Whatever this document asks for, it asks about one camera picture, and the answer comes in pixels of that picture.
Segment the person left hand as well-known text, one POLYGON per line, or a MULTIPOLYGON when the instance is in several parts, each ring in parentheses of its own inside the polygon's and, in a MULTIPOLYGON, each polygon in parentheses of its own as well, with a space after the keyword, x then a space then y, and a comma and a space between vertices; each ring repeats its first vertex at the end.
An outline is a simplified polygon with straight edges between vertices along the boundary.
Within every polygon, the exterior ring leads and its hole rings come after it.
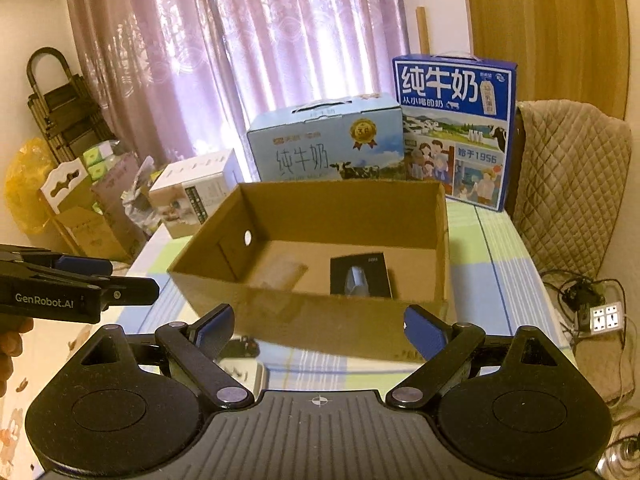
POLYGON ((0 396, 6 394, 6 386, 13 375, 13 359, 23 352, 23 335, 34 328, 33 318, 21 318, 17 328, 2 327, 0 335, 0 396))

